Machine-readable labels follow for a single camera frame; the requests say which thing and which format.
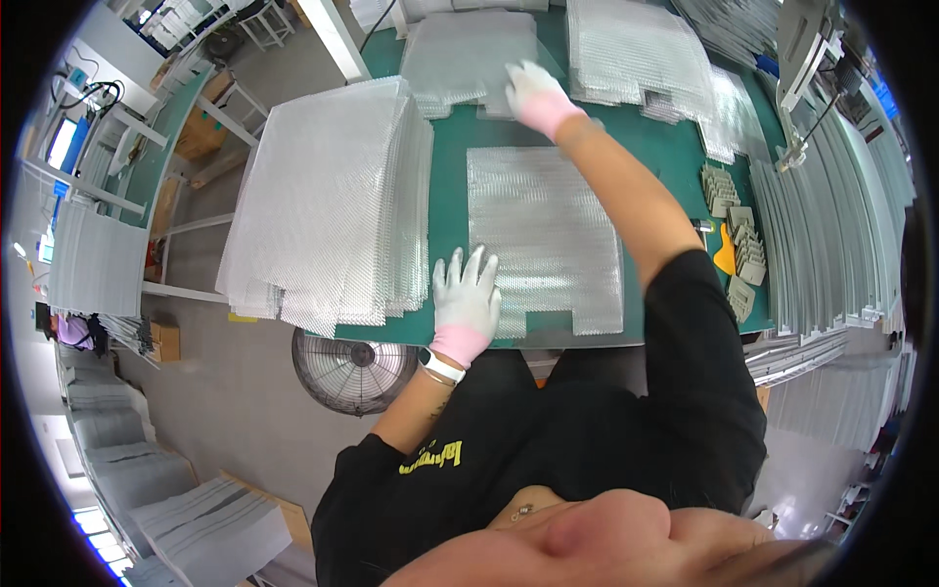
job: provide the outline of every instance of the window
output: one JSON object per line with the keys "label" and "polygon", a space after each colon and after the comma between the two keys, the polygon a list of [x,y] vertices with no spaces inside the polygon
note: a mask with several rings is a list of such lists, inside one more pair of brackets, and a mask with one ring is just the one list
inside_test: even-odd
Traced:
{"label": "window", "polygon": [[62,162],[65,160],[66,153],[69,152],[71,137],[75,135],[77,128],[77,124],[67,118],[62,118],[59,129],[55,133],[52,148],[49,149],[49,165],[56,169],[62,168]]}
{"label": "window", "polygon": [[111,572],[125,585],[130,585],[124,579],[124,569],[133,566],[133,563],[127,558],[124,548],[120,546],[120,540],[108,528],[107,522],[104,521],[104,514],[98,506],[75,510],[73,515],[75,521],[81,526],[82,532],[87,535],[91,547],[98,551],[101,563],[111,567]]}

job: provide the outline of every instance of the tattoo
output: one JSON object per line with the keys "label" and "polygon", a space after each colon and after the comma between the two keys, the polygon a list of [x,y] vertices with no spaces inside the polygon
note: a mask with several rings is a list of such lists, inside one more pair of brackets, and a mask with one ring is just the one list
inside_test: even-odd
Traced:
{"label": "tattoo", "polygon": [[447,402],[448,402],[448,401],[450,401],[449,398],[443,400],[443,403],[440,404],[439,406],[437,406],[437,409],[435,409],[434,411],[430,412],[430,415],[428,416],[428,418],[429,418],[431,421],[437,420],[437,417],[441,415],[441,413],[443,412],[443,409],[447,407]]}

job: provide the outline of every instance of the green work table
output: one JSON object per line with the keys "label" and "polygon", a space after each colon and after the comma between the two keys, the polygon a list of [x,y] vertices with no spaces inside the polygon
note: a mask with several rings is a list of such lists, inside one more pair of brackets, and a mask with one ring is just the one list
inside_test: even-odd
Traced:
{"label": "green work table", "polygon": [[[548,12],[533,12],[538,38],[562,70],[567,72],[567,42],[564,32],[564,9],[551,7]],[[395,40],[394,29],[375,33],[362,53],[373,77],[398,73],[405,42]],[[782,129],[772,104],[754,78],[752,71],[712,58],[716,65],[733,70],[744,80],[756,107],[770,151],[783,145]],[[567,79],[561,79],[567,89]],[[681,203],[689,218],[710,218],[700,184],[704,151],[697,123],[684,120],[675,126],[652,120],[639,113],[638,106],[616,107],[579,104],[598,118],[607,132],[625,146],[665,184]],[[467,207],[466,151],[473,147],[542,147],[551,143],[545,136],[514,121],[476,118],[476,106],[455,106],[448,118],[433,120],[434,153],[430,175],[429,248],[430,263],[438,258],[449,259],[455,247],[467,248],[469,221]],[[711,162],[731,172],[742,205],[754,207],[746,158],[737,157],[732,166]],[[760,219],[756,219],[762,233]],[[720,235],[708,237],[708,251],[720,248]],[[730,277],[715,268],[726,286]],[[773,326],[768,313],[768,277],[757,287],[753,312],[741,332],[755,332]],[[539,312],[528,314],[528,335],[523,339],[496,340],[494,348],[596,348],[639,345],[643,342],[643,304],[639,283],[630,256],[623,251],[623,332],[574,336],[570,312]],[[428,300],[418,312],[405,313],[401,318],[388,318],[385,326],[365,327],[339,325],[336,338],[370,340],[409,345],[426,345],[433,337],[434,307]]]}

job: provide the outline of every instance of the necklace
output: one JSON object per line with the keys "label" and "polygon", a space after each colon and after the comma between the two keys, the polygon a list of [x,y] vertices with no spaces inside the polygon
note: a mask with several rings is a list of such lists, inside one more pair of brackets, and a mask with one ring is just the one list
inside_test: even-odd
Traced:
{"label": "necklace", "polygon": [[518,520],[519,520],[521,517],[525,517],[525,516],[527,516],[528,514],[530,514],[530,513],[533,512],[533,511],[534,511],[534,506],[531,505],[530,503],[526,503],[525,505],[519,507],[517,512],[515,512],[514,514],[512,514],[511,520],[512,520],[513,522],[518,522]]}

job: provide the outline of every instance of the pink-cuffed glove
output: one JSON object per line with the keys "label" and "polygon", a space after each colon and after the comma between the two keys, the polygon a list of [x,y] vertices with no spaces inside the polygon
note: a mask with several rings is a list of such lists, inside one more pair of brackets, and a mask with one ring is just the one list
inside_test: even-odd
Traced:
{"label": "pink-cuffed glove", "polygon": [[557,142],[554,135],[564,120],[578,114],[586,116],[545,68],[531,61],[522,61],[522,67],[506,64],[505,68],[512,80],[505,87],[512,114],[525,126],[542,132],[552,143]]}
{"label": "pink-cuffed glove", "polygon": [[483,249],[480,246],[473,251],[462,274],[463,249],[459,247],[450,259],[446,278],[443,259],[437,259],[434,266],[434,341],[430,349],[464,369],[469,369],[472,360],[492,342],[502,309],[502,294],[495,285],[499,258],[490,255],[480,274]]}

